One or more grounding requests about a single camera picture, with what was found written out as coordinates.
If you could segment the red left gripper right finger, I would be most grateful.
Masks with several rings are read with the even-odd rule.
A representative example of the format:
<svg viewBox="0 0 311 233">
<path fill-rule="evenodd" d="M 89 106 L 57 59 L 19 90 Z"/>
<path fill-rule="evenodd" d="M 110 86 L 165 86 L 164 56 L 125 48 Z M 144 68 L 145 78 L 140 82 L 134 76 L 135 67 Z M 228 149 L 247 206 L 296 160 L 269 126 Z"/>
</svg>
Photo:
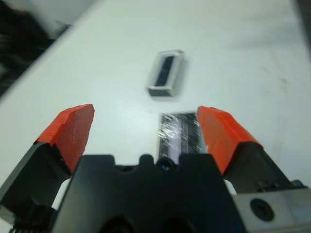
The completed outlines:
<svg viewBox="0 0 311 233">
<path fill-rule="evenodd" d="M 200 106 L 197 118 L 207 152 L 237 193 L 305 188 L 300 180 L 290 181 L 264 147 L 230 113 Z"/>
</svg>

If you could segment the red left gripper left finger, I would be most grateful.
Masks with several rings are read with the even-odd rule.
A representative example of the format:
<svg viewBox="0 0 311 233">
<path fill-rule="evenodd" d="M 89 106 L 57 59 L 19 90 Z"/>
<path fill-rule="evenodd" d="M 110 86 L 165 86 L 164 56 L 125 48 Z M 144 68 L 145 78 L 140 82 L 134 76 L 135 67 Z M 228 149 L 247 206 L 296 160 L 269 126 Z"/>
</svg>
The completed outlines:
<svg viewBox="0 0 311 233">
<path fill-rule="evenodd" d="M 94 118 L 92 104 L 68 108 L 40 134 L 0 188 L 2 214 L 51 207 L 83 155 Z"/>
</svg>

